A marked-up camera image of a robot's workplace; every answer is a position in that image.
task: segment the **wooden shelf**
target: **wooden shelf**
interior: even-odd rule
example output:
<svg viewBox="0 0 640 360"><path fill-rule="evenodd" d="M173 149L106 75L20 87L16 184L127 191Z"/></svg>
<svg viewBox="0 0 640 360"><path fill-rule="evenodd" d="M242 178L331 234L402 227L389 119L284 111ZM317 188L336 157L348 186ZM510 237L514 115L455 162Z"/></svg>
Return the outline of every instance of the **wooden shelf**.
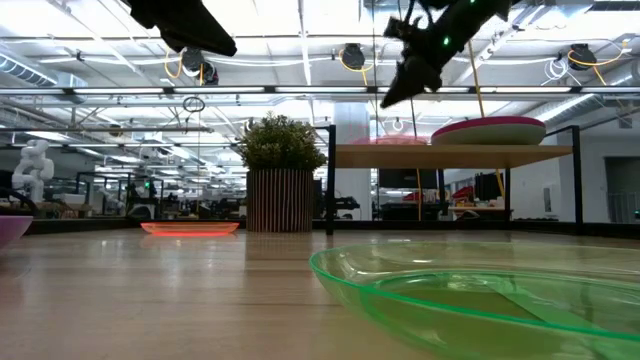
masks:
<svg viewBox="0 0 640 360"><path fill-rule="evenodd" d="M505 169L571 152L571 146L538 145L337 145L336 168Z"/></svg>

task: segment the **black metal frame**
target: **black metal frame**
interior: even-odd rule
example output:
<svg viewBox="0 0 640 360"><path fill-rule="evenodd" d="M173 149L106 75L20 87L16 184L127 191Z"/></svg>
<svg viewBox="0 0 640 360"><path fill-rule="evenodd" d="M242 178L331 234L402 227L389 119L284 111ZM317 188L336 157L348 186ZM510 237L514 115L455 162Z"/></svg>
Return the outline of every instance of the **black metal frame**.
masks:
<svg viewBox="0 0 640 360"><path fill-rule="evenodd" d="M335 230L335 223L333 216L329 216L329 214L333 214L335 209L335 181L336 181L336 126L330 125L328 127L317 128L317 129L325 129L329 131L329 164L328 164L328 172L327 172L327 192L325 194L326 208L327 208L327 217L326 217L326 234L333 235ZM581 149L580 149L580 127L577 125L571 125L564 127L562 129L558 129L556 131L552 131L545 135L545 137L556 135L565 131L571 132L572 139L572 150L573 150L573 182L574 182L574 196L575 196L575 228L574 232L577 235L584 234L584 214L582 208L582 160L581 160ZM448 213L448 203L445 201L446 192L444 188L444 169L438 169L438 186L440 192L440 202L442 204L442 214L447 215ZM505 168L505 177L504 177L504 189L505 189L505 198L504 198L504 228L511 229L513 227L513 222L511 221L511 168ZM454 223L453 227L455 228L467 228L466 225L456 225L459 223Z"/></svg>

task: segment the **ceiling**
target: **ceiling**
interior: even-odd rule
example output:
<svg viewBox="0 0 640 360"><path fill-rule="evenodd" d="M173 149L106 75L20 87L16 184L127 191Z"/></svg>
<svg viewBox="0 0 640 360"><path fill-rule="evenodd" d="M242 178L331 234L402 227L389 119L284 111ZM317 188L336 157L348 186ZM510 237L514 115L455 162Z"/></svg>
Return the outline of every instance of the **ceiling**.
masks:
<svg viewBox="0 0 640 360"><path fill-rule="evenodd" d="M48 71L73 74L89 87L199 85L197 76L189 77L185 72L173 77L179 70L179 55L167 50L157 29L144 29L135 22L128 14L129 8L120 0L67 0L65 5L71 16L59 10L61 3L62 0L0 0L0 50L23 56L25 61ZM371 12L362 8L360 0L278 0L277 6L270 0L203 0L203 3L235 37L238 48L233 58L205 54L208 61L215 64L221 86L388 86L395 74L395 62L401 58L402 44L382 37L389 17L397 16L395 9ZM554 86L597 81L593 71L550 68L553 59L558 54L565 56L574 43L589 44L598 61L618 58L599 67L605 76L636 56L640 49L640 11L586 11L594 1L565 3L573 5L515 7L510 21L519 15L532 14L520 22L521 31L513 31L512 23L497 18L487 22L472 42L476 55L482 55L477 63L480 84ZM414 16L423 15L424 12L414 11ZM345 43L361 45L371 65L364 77L362 73L348 71L339 59L332 58ZM377 66L372 66L374 54ZM444 68L445 85L473 85L470 69L469 53L465 49ZM551 71L561 76L554 77ZM27 86L31 85L0 73L0 87ZM163 141L229 144L243 134L248 119L259 119L267 111L315 125L328 124L333 122L333 104L344 100L332 96L268 94L203 98L216 105L207 106L202 113L192 116L189 126L207 127L213 132L163 133ZM121 106L121 99L131 102ZM163 102L142 106L136 102L157 101L157 97L90 96L84 104L57 104L52 98L12 98L68 124L75 107L77 119L83 119L83 126L87 127L183 126L188 113L176 116L176 111L182 110L183 98L174 99L171 106ZM410 102L382 110L376 107L375 98L364 101L368 101L372 135L413 135L413 115L419 136L425 137L445 124L480 116L473 99L416 100L413 112ZM108 102L115 105L106 106ZM526 99L488 100L484 102L484 109L488 115L522 114L539 104ZM5 121L5 125L18 125L16 119L13 123ZM130 136L110 138L102 134L89 140L98 143L138 141ZM327 135L320 134L319 145L326 140ZM229 149L202 148L200 154L198 148L187 150L210 165L225 161L229 166L240 164L238 155Z"/></svg>

